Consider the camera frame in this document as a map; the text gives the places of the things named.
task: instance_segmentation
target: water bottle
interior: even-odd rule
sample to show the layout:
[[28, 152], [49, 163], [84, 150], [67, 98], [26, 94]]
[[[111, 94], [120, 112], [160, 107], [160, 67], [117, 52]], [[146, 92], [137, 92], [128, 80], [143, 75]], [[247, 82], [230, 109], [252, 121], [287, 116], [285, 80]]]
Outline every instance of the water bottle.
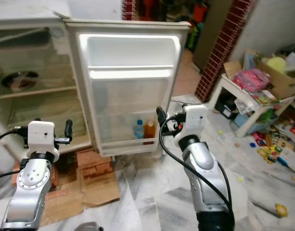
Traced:
[[137, 139], [142, 139], [144, 136], [144, 126], [143, 121], [141, 119], [137, 120], [137, 124], [134, 127], [134, 136]]

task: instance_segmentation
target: pink bag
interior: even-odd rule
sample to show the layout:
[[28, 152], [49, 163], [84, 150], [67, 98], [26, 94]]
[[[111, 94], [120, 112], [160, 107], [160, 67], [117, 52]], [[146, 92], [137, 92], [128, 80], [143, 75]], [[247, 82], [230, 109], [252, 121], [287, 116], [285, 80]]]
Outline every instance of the pink bag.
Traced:
[[241, 70], [234, 75], [233, 82], [248, 92], [255, 92], [267, 88], [269, 75], [259, 69]]

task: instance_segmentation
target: black cable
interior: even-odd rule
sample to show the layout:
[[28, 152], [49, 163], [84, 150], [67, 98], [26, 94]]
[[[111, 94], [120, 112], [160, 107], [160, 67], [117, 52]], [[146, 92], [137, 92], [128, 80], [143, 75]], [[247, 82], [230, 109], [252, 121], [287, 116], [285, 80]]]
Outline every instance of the black cable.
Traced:
[[170, 102], [186, 103], [186, 104], [189, 104], [189, 105], [201, 105], [202, 104], [202, 103], [187, 103], [187, 102], [182, 102], [182, 101], [179, 101], [179, 100], [170, 100]]
[[208, 186], [211, 187], [211, 189], [213, 189], [215, 191], [215, 193], [217, 193], [217, 195], [224, 201], [224, 203], [226, 204], [229, 213], [232, 217], [232, 221], [233, 223], [235, 223], [234, 221], [234, 214], [233, 214], [233, 210], [232, 210], [232, 205], [229, 203], [229, 201], [226, 199], [226, 197], [212, 184], [210, 183], [204, 176], [202, 176], [199, 172], [197, 172], [196, 170], [194, 170], [191, 166], [189, 166], [188, 164], [186, 164], [184, 161], [180, 160], [178, 157], [176, 157], [172, 152], [170, 152], [166, 146], [163, 143], [162, 140], [162, 129], [164, 128], [164, 126], [170, 121], [170, 120], [174, 120], [174, 116], [169, 117], [168, 119], [166, 119], [166, 121], [161, 125], [160, 131], [159, 131], [159, 141], [161, 144], [161, 147], [163, 148], [163, 150], [175, 161], [177, 161], [178, 163], [180, 163], [181, 165], [183, 165], [185, 168], [187, 168], [189, 171], [191, 171], [193, 174], [195, 174], [198, 178], [200, 178], [204, 183], [206, 183]]
[[8, 176], [8, 175], [11, 175], [11, 174], [15, 174], [15, 173], [18, 173], [20, 172], [21, 170], [17, 170], [17, 171], [13, 171], [13, 172], [5, 172], [3, 174], [0, 174], [0, 178], [1, 177], [5, 177], [5, 176]]
[[17, 130], [16, 129], [14, 129], [14, 130], [11, 130], [11, 131], [7, 131], [7, 132], [5, 132], [4, 134], [2, 134], [2, 135], [0, 135], [0, 139], [2, 139], [4, 136], [7, 136], [7, 135], [9, 135], [9, 134], [17, 134]]
[[218, 162], [218, 166], [224, 175], [226, 186], [227, 186], [227, 191], [228, 191], [229, 204], [231, 205], [231, 208], [232, 208], [231, 189], [230, 189], [230, 185], [229, 185], [229, 180], [227, 178], [224, 168], [221, 166], [221, 164], [219, 162]]

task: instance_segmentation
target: orange juice bottle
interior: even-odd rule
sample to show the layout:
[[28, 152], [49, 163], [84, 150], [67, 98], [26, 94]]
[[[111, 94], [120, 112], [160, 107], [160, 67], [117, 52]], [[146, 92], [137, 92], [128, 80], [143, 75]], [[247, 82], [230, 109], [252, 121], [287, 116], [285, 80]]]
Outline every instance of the orange juice bottle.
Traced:
[[[155, 124], [152, 120], [148, 121], [145, 125], [144, 125], [144, 139], [148, 139], [148, 138], [154, 138], [155, 137], [155, 132], [156, 132], [156, 127]], [[153, 144], [153, 141], [149, 141], [149, 142], [144, 142], [143, 144]]]

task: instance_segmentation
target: bottle cap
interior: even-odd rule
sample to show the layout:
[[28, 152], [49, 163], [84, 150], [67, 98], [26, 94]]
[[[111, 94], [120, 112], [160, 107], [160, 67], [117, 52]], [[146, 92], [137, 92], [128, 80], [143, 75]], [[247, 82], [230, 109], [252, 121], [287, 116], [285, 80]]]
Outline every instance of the bottle cap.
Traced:
[[149, 121], [147, 124], [148, 124], [148, 126], [149, 126], [149, 127], [152, 127], [152, 126], [154, 126], [154, 122], [153, 122], [153, 121], [151, 121], [151, 120], [150, 120], [150, 121]]

